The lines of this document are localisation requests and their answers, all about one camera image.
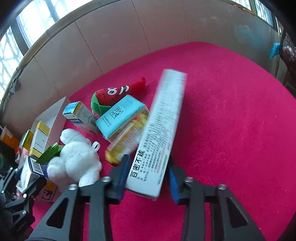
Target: yellow and white box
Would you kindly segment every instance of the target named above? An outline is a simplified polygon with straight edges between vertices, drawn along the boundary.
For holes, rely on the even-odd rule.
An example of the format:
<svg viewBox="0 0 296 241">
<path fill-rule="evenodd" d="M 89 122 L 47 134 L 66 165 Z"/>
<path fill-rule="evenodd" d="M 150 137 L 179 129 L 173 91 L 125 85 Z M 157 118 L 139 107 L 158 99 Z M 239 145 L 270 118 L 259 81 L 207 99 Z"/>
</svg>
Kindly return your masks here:
<svg viewBox="0 0 296 241">
<path fill-rule="evenodd" d="M 38 160 L 44 153 L 49 132 L 50 128 L 45 125 L 43 121 L 37 123 L 29 151 L 29 156 L 33 157 L 35 160 Z"/>
<path fill-rule="evenodd" d="M 68 104 L 63 111 L 63 116 L 87 134 L 100 132 L 96 125 L 97 118 L 81 101 Z"/>
<path fill-rule="evenodd" d="M 24 134 L 24 136 L 20 141 L 21 143 L 20 145 L 25 149 L 30 150 L 33 137 L 34 137 L 34 133 L 31 130 L 27 130 L 27 132 Z"/>
</svg>

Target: plush toy loop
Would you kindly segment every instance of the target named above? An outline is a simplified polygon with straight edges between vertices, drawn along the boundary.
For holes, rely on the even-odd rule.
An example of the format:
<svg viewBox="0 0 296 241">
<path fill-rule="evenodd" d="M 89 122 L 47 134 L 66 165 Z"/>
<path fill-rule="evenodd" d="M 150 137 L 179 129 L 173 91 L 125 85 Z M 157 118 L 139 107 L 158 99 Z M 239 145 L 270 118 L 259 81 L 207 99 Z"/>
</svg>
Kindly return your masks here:
<svg viewBox="0 0 296 241">
<path fill-rule="evenodd" d="M 94 149 L 94 152 L 97 152 L 100 149 L 101 145 L 100 145 L 100 143 L 95 141 L 91 147 Z"/>
</svg>

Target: window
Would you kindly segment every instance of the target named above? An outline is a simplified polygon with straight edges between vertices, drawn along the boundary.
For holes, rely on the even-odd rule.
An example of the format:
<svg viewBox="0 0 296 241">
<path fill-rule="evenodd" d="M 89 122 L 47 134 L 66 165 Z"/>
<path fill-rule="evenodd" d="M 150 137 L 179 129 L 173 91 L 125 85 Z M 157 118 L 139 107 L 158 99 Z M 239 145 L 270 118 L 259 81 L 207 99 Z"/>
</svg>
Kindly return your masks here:
<svg viewBox="0 0 296 241">
<path fill-rule="evenodd" d="M 17 23 L 28 47 L 31 47 L 54 24 L 54 20 L 45 0 L 34 0 L 17 17 Z"/>
<path fill-rule="evenodd" d="M 246 7 L 248 10 L 251 11 L 251 6 L 249 0 L 233 0 L 234 2 Z"/>
<path fill-rule="evenodd" d="M 11 27 L 0 40 L 0 103 L 7 85 L 23 58 L 17 43 L 30 48 L 60 18 L 92 0 L 33 0 L 17 16 L 17 41 Z"/>
<path fill-rule="evenodd" d="M 51 0 L 59 18 L 92 0 Z"/>
<path fill-rule="evenodd" d="M 9 28 L 0 41 L 0 103 L 10 78 L 22 58 L 23 55 L 15 41 L 11 28 Z"/>
<path fill-rule="evenodd" d="M 256 10 L 258 17 L 262 18 L 264 21 L 268 22 L 272 27 L 274 26 L 272 13 L 265 7 L 261 2 L 255 0 Z"/>
</svg>

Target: barcode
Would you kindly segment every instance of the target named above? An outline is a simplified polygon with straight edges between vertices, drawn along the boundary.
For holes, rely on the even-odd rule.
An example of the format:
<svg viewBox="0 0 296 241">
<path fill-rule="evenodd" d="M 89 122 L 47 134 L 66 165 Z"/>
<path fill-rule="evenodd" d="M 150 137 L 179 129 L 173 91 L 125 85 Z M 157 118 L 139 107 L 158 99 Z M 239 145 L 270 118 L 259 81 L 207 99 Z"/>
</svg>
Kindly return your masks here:
<svg viewBox="0 0 296 241">
<path fill-rule="evenodd" d="M 33 161 L 31 161 L 31 163 L 32 163 L 33 171 L 36 172 L 36 173 L 39 173 L 39 174 L 41 174 L 41 175 L 44 176 L 40 164 L 39 164 L 39 163 L 35 163 L 35 162 L 33 162 Z"/>
<path fill-rule="evenodd" d="M 96 126 L 96 123 L 95 123 L 93 120 L 91 120 L 91 124 L 92 124 L 93 126 Z"/>
</svg>

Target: screw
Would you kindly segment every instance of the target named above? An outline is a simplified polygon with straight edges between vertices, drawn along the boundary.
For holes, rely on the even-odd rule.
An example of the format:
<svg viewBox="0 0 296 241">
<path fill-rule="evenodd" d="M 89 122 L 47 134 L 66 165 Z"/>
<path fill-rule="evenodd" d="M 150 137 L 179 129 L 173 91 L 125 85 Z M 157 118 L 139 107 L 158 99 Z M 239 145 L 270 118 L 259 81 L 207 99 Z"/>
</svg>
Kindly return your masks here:
<svg viewBox="0 0 296 241">
<path fill-rule="evenodd" d="M 218 185 L 218 188 L 219 188 L 220 190 L 225 190 L 225 189 L 226 189 L 226 185 L 225 185 L 225 184 L 219 184 L 219 185 Z"/>
<path fill-rule="evenodd" d="M 102 177 L 101 181 L 104 182 L 104 183 L 108 183 L 108 182 L 111 182 L 112 178 L 109 177 L 109 176 L 105 176 L 105 177 Z"/>
<path fill-rule="evenodd" d="M 78 188 L 77 184 L 71 184 L 69 190 L 76 190 Z"/>
<path fill-rule="evenodd" d="M 186 177 L 185 182 L 187 182 L 187 183 L 193 182 L 193 177 Z"/>
</svg>

